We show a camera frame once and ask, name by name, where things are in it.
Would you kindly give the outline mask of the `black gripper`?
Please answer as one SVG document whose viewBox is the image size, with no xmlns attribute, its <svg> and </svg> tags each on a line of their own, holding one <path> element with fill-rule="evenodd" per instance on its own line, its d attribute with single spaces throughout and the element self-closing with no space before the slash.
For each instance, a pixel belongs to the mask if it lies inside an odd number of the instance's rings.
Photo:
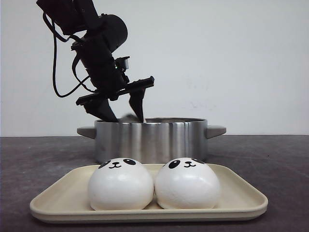
<svg viewBox="0 0 309 232">
<path fill-rule="evenodd" d="M 142 101 L 145 90 L 154 85 L 150 76 L 130 82 L 125 71 L 128 69 L 127 57 L 114 59 L 112 53 L 127 39 L 127 32 L 103 31 L 87 32 L 75 40 L 71 49 L 76 52 L 76 60 L 84 65 L 88 76 L 96 88 L 95 92 L 80 97 L 77 105 L 84 106 L 86 112 L 105 122 L 118 122 L 109 106 L 108 99 L 115 101 L 120 95 L 130 94 L 129 105 L 139 121 L 144 121 Z"/>
</svg>

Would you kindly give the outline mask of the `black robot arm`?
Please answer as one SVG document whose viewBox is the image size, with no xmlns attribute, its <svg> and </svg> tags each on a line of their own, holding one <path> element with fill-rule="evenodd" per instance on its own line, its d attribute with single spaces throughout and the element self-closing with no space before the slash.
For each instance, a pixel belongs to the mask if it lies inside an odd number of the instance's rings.
<svg viewBox="0 0 309 232">
<path fill-rule="evenodd" d="M 98 15 L 91 0 L 38 0 L 36 3 L 43 10 L 43 20 L 55 41 L 75 40 L 71 46 L 76 52 L 72 71 L 76 72 L 76 65 L 82 62 L 96 88 L 90 95 L 79 97 L 76 104 L 106 122 L 118 122 L 109 101 L 130 94 L 129 104 L 138 121 L 143 122 L 142 100 L 146 88 L 154 85 L 154 78 L 130 82 L 125 74 L 128 57 L 113 58 L 113 51 L 127 39 L 123 20 L 112 14 Z"/>
</svg>

